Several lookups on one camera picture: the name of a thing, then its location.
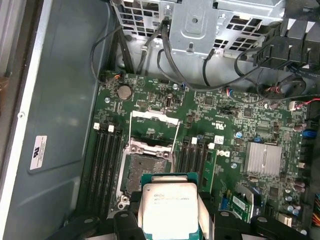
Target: colored wires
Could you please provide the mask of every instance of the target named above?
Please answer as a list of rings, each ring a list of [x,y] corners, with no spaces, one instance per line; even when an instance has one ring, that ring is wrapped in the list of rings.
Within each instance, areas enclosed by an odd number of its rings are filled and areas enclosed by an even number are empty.
[[[123,74],[123,72],[122,72],[122,71],[119,71],[119,72],[114,76],[114,78],[118,80],[118,79],[122,78],[122,74]]]
[[[316,227],[320,228],[320,195],[319,194],[316,194],[314,198],[312,223]]]
[[[312,103],[312,102],[314,102],[314,101],[320,101],[320,98],[313,98],[313,99],[311,99],[311,100],[309,100],[309,101],[302,102],[302,103],[298,104],[298,105],[296,106],[296,108],[297,108],[297,109],[300,109],[300,108],[302,108],[303,105],[308,105],[308,104],[310,104],[310,103]]]

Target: perforated metal panel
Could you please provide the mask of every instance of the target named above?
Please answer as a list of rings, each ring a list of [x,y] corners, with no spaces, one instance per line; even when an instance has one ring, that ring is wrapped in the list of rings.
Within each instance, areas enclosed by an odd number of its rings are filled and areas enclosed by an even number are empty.
[[[284,0],[113,0],[126,34],[147,39],[165,18],[172,20],[173,54],[205,58],[211,48],[239,54],[259,45],[270,24],[284,15]]]

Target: black cable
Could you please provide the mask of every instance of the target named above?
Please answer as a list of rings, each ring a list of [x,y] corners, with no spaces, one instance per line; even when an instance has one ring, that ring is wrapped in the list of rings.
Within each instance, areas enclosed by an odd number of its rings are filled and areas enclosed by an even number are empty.
[[[320,80],[319,74],[310,72],[307,69],[304,70],[303,68],[298,67],[296,64],[291,64],[286,67],[287,67],[287,69],[289,69],[290,72],[292,72],[302,78],[311,79],[311,80],[315,80],[315,81]]]
[[[262,103],[263,101],[265,101],[265,99],[259,99],[257,101],[250,101],[250,102],[246,102],[246,101],[241,101],[241,100],[237,100],[235,99],[233,96],[229,96],[230,99],[232,99],[232,101],[238,103],[238,104],[248,104],[248,105],[256,105],[259,103]]]
[[[257,52],[260,50],[261,50],[261,48],[249,48],[238,55],[238,57],[234,61],[233,67],[234,67],[236,74],[238,74],[239,77],[242,77],[244,75],[244,73],[240,70],[240,68],[238,66],[239,59],[241,59],[241,57],[246,55],[247,53]],[[252,84],[254,84],[257,87],[257,83],[254,80],[252,80],[251,78],[246,77],[245,80],[251,82]]]
[[[203,77],[203,81],[205,83],[205,85],[207,85],[208,87],[210,87],[210,83],[207,79],[207,73],[206,73],[206,70],[207,70],[207,63],[209,62],[209,60],[212,58],[212,56],[215,54],[215,49],[212,48],[211,51],[209,52],[209,55],[206,57],[206,59],[204,60],[203,62],[203,65],[202,65],[202,77]]]
[[[96,50],[96,47],[102,42],[104,41],[105,39],[107,39],[108,37],[110,37],[111,35],[113,35],[114,33],[116,33],[117,31],[119,31],[120,29],[122,29],[122,26],[118,26],[116,27],[113,31],[107,33],[104,37],[102,37],[100,40],[98,40],[95,44],[93,44],[92,48],[91,48],[91,52],[90,52],[90,68],[91,68],[91,72],[92,72],[92,75],[94,77],[94,79],[101,85],[108,85],[110,83],[110,81],[107,81],[107,82],[104,82],[104,81],[101,81],[96,72],[95,72],[95,68],[94,68],[94,54],[95,54],[95,50]]]
[[[149,48],[150,43],[161,34],[161,29],[162,29],[163,25],[161,23],[160,27],[148,38],[148,40],[145,42],[144,46],[147,47],[147,51]],[[146,58],[147,58],[147,54],[148,52],[143,50],[142,54],[141,54],[141,59],[140,59],[140,63],[138,65],[138,67],[136,68],[136,74],[140,75],[142,72],[142,68],[144,67]]]
[[[176,83],[176,84],[185,84],[190,90],[192,91],[197,91],[197,92],[209,92],[209,91],[216,91],[218,89],[221,89],[221,88],[226,88],[228,87],[230,84],[232,83],[235,83],[235,82],[238,82],[238,81],[241,81],[243,80],[244,78],[246,78],[247,76],[249,76],[250,74],[252,74],[257,68],[254,68],[253,70],[251,70],[250,72],[248,72],[247,74],[245,74],[244,76],[242,77],[239,77],[233,81],[230,81],[230,82],[227,82],[227,83],[223,83],[223,84],[220,84],[218,86],[212,86],[212,87],[206,87],[206,86],[201,86],[201,85],[198,85],[198,84],[193,84],[193,83],[188,83],[187,81],[184,81],[184,82],[180,82],[178,80],[175,80],[173,79],[172,77],[170,77],[169,75],[167,75],[163,69],[160,67],[160,60],[161,60],[161,53],[162,52],[165,52],[164,49],[161,49],[159,52],[158,52],[158,55],[157,55],[157,67],[159,69],[159,71],[170,81]]]
[[[297,96],[288,96],[288,97],[280,97],[280,98],[272,98],[272,97],[267,97],[264,96],[264,92],[261,91],[260,86],[259,86],[260,78],[257,79],[256,82],[256,92],[259,95],[259,97],[269,100],[269,101],[285,101],[285,100],[294,100],[294,99],[299,99],[299,98],[316,98],[320,97],[320,94],[307,94],[307,95],[297,95]]]
[[[161,50],[158,52],[158,55],[157,55],[157,57],[156,57],[156,65],[157,65],[157,67],[158,67],[159,72],[160,72],[163,76],[165,76],[169,81],[174,82],[175,84],[179,84],[179,85],[182,84],[182,82],[179,82],[179,81],[173,79],[172,77],[170,77],[168,74],[166,74],[165,71],[163,71],[163,69],[161,68],[161,66],[160,66],[161,53],[163,53],[164,51],[165,51],[164,49],[161,49]]]
[[[175,64],[175,61],[173,60],[173,58],[171,56],[171,46],[170,46],[170,41],[169,41],[169,37],[168,37],[168,26],[166,24],[163,25],[163,28],[161,30],[161,35],[162,35],[164,53],[165,53],[165,56],[170,64],[170,67],[172,68],[173,72],[177,75],[178,81],[184,83],[188,88],[190,88],[193,91],[208,92],[208,91],[215,91],[215,90],[218,90],[221,88],[226,88],[229,85],[232,85],[232,84],[235,84],[239,81],[244,80],[245,78],[247,78],[249,75],[251,75],[255,70],[257,70],[259,68],[259,67],[256,67],[256,68],[252,69],[251,71],[249,71],[248,73],[244,74],[243,76],[238,77],[237,79],[234,79],[230,82],[223,83],[223,84],[220,84],[217,86],[207,87],[207,86],[200,86],[197,84],[190,84],[186,81],[184,76],[181,74],[177,65]]]

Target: motherboard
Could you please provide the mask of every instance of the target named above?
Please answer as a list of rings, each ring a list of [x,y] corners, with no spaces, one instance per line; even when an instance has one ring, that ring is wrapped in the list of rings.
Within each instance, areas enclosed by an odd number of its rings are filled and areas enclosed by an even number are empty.
[[[107,71],[99,86],[78,211],[106,219],[125,209],[145,173],[198,174],[198,190],[248,222],[269,215],[300,227],[306,191],[301,153],[305,107],[224,90]]]

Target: aluminum heatsink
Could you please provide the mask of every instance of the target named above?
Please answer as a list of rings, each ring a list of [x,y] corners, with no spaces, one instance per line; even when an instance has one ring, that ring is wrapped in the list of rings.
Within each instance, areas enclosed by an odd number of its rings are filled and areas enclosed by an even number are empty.
[[[244,171],[253,174],[279,176],[282,147],[249,142]]]

